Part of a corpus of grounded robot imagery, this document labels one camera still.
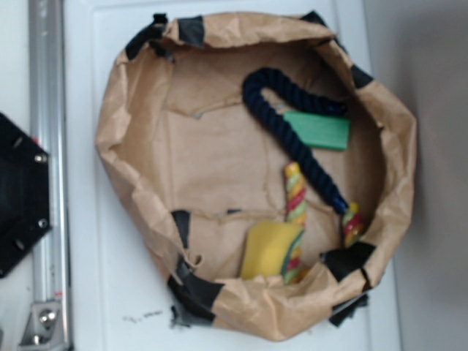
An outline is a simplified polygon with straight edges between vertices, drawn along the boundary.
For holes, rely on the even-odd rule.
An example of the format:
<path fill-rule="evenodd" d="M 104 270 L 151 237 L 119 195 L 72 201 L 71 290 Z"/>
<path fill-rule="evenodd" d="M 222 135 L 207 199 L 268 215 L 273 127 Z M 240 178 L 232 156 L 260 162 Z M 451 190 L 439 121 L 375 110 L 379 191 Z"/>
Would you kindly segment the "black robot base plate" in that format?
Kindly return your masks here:
<path fill-rule="evenodd" d="M 49 155 L 1 114 L 1 278 L 50 229 Z"/>

